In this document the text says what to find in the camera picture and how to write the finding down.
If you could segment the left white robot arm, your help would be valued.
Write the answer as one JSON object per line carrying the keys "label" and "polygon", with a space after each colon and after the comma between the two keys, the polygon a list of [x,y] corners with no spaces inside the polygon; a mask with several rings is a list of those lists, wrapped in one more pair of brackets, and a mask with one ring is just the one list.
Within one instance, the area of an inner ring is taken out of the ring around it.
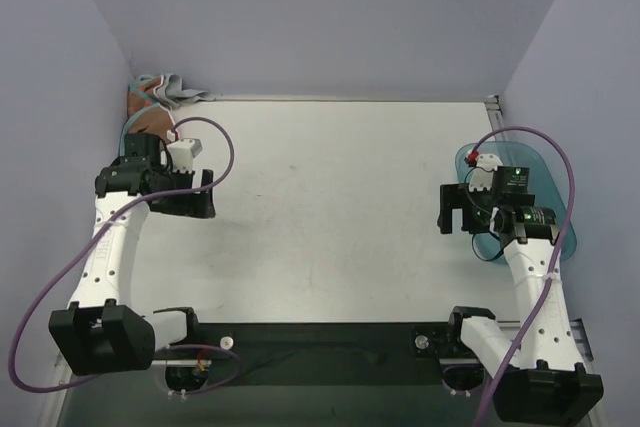
{"label": "left white robot arm", "polygon": [[128,134],[124,152],[95,179],[96,244],[64,310],[51,313],[49,331],[76,376],[146,370],[157,351],[195,356],[202,346],[191,307],[137,313],[131,307],[134,261],[152,212],[196,219],[215,215],[211,192],[194,193],[197,139],[170,144],[154,134]]}

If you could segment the orange brown bear towel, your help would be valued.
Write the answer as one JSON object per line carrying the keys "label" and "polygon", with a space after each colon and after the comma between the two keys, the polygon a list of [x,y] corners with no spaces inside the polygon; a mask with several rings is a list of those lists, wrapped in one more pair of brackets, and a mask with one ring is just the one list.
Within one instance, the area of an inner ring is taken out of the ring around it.
{"label": "orange brown bear towel", "polygon": [[167,139],[167,131],[174,125],[169,101],[161,92],[167,80],[166,75],[143,75],[129,84],[127,119],[120,136],[119,155],[124,154],[125,135],[128,133],[152,133]]}

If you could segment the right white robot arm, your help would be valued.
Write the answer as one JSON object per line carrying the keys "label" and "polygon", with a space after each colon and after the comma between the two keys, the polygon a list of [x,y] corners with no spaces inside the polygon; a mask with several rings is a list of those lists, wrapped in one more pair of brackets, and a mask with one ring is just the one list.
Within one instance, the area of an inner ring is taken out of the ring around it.
{"label": "right white robot arm", "polygon": [[487,396],[505,422],[576,426],[604,394],[588,372],[571,329],[560,273],[560,224],[535,203],[527,167],[491,158],[472,162],[465,180],[440,190],[438,227],[452,232],[455,210],[462,231],[487,234],[500,244],[511,272],[520,329],[508,338],[486,308],[457,306],[443,332],[452,355],[470,352],[491,377]]}

